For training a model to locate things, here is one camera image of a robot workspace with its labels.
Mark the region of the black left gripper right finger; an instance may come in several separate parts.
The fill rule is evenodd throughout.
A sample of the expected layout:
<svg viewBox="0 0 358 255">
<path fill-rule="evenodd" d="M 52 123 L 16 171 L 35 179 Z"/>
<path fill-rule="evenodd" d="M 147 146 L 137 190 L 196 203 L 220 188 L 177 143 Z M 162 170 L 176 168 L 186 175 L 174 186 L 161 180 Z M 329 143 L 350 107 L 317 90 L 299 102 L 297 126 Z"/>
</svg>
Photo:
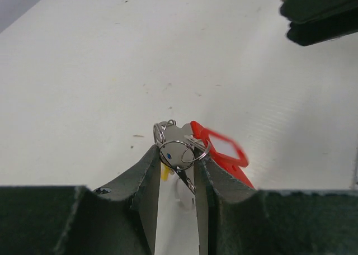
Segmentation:
<svg viewBox="0 0 358 255">
<path fill-rule="evenodd" d="M 200 254 L 356 254 L 357 192 L 254 190 L 194 165 Z"/>
</svg>

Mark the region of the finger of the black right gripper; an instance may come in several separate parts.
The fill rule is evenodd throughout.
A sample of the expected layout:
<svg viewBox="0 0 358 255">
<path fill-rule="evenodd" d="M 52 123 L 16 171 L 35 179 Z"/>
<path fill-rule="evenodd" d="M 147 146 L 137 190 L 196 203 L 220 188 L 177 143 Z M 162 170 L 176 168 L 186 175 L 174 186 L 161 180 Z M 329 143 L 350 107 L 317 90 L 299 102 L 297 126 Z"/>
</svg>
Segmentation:
<svg viewBox="0 0 358 255">
<path fill-rule="evenodd" d="M 280 14 L 294 23 L 329 18 L 357 8 L 357 0 L 284 0 Z"/>
<path fill-rule="evenodd" d="M 357 33 L 357 22 L 342 26 L 335 24 L 318 25 L 317 23 L 294 25 L 291 23 L 286 37 L 300 46 L 310 46 L 353 33 Z"/>
</svg>

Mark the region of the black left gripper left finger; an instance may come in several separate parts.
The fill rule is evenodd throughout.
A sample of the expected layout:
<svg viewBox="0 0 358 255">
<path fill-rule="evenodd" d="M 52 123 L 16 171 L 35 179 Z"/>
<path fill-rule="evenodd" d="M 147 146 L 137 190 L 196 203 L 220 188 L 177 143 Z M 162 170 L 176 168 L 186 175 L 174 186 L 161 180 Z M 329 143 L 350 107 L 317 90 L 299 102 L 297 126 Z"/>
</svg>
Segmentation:
<svg viewBox="0 0 358 255">
<path fill-rule="evenodd" d="M 107 184 L 1 187 L 2 254 L 154 254 L 157 146 Z"/>
</svg>

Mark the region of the metal keyring holder red handle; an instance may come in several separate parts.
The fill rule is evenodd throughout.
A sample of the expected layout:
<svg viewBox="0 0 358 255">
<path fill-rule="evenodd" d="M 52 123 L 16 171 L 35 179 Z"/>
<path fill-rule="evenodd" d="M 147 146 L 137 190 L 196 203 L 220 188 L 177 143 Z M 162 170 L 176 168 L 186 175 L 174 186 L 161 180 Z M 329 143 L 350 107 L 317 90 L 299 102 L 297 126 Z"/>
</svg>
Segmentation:
<svg viewBox="0 0 358 255">
<path fill-rule="evenodd" d="M 187 139 L 192 135 L 189 123 L 179 127 L 175 120 L 162 121 L 153 125 L 154 142 L 159 148 L 161 162 L 172 169 L 195 193 L 194 183 L 194 146 Z"/>
</svg>

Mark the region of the red tag key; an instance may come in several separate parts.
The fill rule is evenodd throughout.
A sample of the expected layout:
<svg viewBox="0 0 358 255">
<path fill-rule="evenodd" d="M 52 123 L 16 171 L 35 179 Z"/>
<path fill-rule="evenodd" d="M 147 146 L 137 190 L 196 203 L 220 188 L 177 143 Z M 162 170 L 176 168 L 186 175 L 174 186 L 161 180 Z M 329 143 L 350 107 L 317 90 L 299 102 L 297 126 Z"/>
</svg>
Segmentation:
<svg viewBox="0 0 358 255">
<path fill-rule="evenodd" d="M 196 121 L 191 121 L 192 136 L 201 140 L 205 149 L 210 146 L 210 158 L 222 169 L 250 188 L 254 185 L 242 171 L 249 165 L 247 155 L 241 146 L 233 139 L 212 129 L 203 127 Z"/>
</svg>

